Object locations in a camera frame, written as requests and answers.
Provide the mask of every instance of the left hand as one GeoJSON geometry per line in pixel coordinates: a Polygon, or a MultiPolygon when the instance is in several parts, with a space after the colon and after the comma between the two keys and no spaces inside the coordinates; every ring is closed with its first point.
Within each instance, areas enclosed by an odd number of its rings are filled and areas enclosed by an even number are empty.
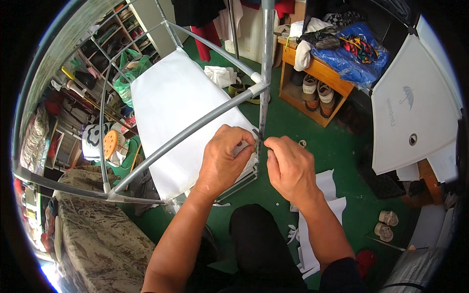
{"type": "Polygon", "coordinates": [[[205,147],[202,167],[193,191],[203,194],[208,201],[214,201],[241,175],[251,154],[256,151],[254,143],[254,137],[248,130],[223,124],[205,147]],[[249,145],[235,157],[233,149],[241,141],[249,145]]]}

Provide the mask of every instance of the black pants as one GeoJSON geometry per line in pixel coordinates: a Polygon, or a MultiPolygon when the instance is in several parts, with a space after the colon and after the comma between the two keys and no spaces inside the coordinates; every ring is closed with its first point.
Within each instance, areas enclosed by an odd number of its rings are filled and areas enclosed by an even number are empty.
{"type": "Polygon", "coordinates": [[[227,287],[307,289],[271,213],[258,204],[237,208],[231,215],[238,272],[228,274],[204,265],[200,259],[188,280],[187,291],[218,292],[227,287]]]}

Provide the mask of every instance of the green plastic bag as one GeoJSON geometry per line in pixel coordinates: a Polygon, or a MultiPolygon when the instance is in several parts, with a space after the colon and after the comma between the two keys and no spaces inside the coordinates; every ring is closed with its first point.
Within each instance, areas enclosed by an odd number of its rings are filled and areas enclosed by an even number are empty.
{"type": "MultiPolygon", "coordinates": [[[[122,69],[122,67],[127,64],[128,62],[128,56],[127,53],[132,57],[132,59],[135,59],[137,56],[140,54],[132,49],[127,49],[125,52],[122,52],[121,54],[121,64],[119,65],[119,68],[122,69]]],[[[132,70],[128,71],[125,73],[125,76],[127,76],[131,81],[134,81],[137,77],[139,77],[143,72],[145,72],[148,68],[150,68],[153,64],[150,62],[150,57],[148,55],[144,55],[139,61],[138,64],[135,68],[132,70]]],[[[123,77],[120,76],[115,82],[114,82],[114,88],[116,89],[117,93],[121,97],[122,101],[127,104],[127,106],[131,107],[132,109],[134,108],[134,105],[132,103],[132,95],[130,93],[130,83],[127,82],[127,80],[123,77]]]]}

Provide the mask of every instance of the person's leg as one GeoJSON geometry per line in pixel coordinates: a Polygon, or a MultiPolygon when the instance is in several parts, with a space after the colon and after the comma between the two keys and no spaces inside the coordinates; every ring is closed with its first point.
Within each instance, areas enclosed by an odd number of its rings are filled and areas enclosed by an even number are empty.
{"type": "Polygon", "coordinates": [[[243,285],[307,288],[272,214],[266,209],[258,204],[237,208],[230,219],[229,233],[243,285]]]}
{"type": "Polygon", "coordinates": [[[231,274],[207,266],[219,260],[215,240],[206,226],[194,270],[186,283],[186,292],[215,293],[229,286],[231,274]]]}

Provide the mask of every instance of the white sock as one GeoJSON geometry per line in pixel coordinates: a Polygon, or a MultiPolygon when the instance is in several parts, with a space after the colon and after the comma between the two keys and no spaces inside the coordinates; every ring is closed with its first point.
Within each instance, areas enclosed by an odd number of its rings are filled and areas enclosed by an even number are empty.
{"type": "Polygon", "coordinates": [[[303,71],[308,68],[311,59],[310,50],[311,45],[306,41],[301,41],[296,47],[295,66],[293,66],[296,71],[303,71]]]}

